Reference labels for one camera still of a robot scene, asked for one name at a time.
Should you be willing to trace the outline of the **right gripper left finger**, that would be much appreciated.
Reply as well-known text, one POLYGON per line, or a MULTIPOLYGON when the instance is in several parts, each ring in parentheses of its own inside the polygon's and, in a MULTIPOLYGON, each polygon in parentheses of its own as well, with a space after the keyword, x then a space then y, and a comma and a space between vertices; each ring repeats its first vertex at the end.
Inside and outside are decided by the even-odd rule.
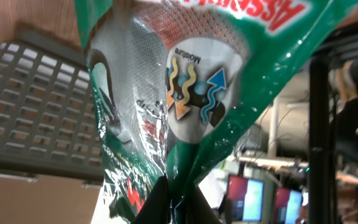
POLYGON ((168 224, 170 194, 165 176, 157 179, 149 197, 131 224, 168 224))

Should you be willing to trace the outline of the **green 3M gloves packet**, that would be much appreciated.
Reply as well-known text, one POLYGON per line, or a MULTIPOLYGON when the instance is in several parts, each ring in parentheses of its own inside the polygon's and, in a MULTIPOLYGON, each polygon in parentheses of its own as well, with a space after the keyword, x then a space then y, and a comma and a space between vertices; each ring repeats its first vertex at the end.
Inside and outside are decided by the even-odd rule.
POLYGON ((101 218, 131 223, 157 179, 169 223, 356 1, 76 0, 104 169, 101 218))

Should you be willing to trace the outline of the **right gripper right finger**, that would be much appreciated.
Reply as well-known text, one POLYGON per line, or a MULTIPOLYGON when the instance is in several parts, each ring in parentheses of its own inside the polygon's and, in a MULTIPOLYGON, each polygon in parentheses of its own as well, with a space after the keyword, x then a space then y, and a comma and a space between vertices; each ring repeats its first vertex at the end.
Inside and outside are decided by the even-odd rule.
POLYGON ((199 187, 185 200, 185 223, 221 224, 199 187))

